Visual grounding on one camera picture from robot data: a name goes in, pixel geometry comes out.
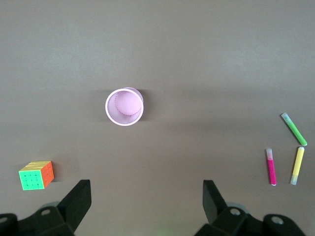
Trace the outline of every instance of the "gray table surface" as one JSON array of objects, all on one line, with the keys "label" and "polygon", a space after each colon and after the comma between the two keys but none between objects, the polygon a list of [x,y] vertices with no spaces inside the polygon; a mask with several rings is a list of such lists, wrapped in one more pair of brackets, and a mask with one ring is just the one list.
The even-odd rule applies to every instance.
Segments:
[{"label": "gray table surface", "polygon": [[[192,236],[212,179],[257,219],[284,214],[314,235],[314,12],[313,0],[0,1],[0,212],[23,219],[90,179],[76,235]],[[144,96],[129,127],[104,112],[124,87]],[[282,112],[309,143],[296,186]],[[34,160],[56,178],[23,191]]]}]

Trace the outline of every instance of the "green cube face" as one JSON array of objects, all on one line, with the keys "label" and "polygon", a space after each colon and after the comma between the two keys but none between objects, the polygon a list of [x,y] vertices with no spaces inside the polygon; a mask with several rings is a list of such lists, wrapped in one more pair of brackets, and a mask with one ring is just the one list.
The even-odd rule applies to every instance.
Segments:
[{"label": "green cube face", "polygon": [[23,190],[44,189],[40,170],[19,171],[19,175]]}]

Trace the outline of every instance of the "yellow cube face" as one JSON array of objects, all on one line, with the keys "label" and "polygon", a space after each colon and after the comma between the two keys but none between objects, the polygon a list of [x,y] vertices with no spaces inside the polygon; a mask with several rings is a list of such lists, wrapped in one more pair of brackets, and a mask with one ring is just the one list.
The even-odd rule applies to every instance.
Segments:
[{"label": "yellow cube face", "polygon": [[26,167],[22,168],[20,171],[36,171],[41,170],[50,161],[32,161]]}]

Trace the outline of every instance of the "yellow marker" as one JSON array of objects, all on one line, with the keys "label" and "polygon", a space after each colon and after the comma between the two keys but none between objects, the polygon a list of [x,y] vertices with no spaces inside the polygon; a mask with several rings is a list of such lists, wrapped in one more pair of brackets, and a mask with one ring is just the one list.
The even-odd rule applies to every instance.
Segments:
[{"label": "yellow marker", "polygon": [[291,184],[296,185],[297,178],[299,176],[301,164],[302,164],[302,159],[303,159],[303,154],[304,154],[304,148],[299,147],[297,150],[296,154],[296,159],[295,159],[295,164],[293,168],[293,174],[292,174],[292,179],[291,179]]}]

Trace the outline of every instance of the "pink cup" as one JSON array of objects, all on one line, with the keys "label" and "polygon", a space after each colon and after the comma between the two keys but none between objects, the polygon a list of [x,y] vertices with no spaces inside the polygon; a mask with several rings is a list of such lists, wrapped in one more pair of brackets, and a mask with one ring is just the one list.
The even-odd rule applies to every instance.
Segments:
[{"label": "pink cup", "polygon": [[106,99],[105,110],[115,124],[135,124],[143,114],[143,97],[135,88],[115,90]]}]

